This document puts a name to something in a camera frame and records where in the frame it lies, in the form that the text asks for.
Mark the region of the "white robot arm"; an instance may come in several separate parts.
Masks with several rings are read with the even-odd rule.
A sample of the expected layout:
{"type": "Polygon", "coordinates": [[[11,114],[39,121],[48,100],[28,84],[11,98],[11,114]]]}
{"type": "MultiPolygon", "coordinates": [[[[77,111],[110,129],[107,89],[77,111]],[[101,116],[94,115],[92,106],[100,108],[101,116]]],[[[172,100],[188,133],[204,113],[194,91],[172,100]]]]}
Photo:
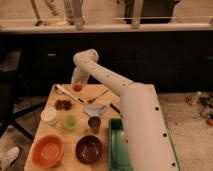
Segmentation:
{"type": "Polygon", "coordinates": [[[91,75],[120,97],[121,119],[132,171],[180,171],[176,151],[153,85],[134,82],[98,64],[96,50],[73,57],[80,76],[91,75]]]}

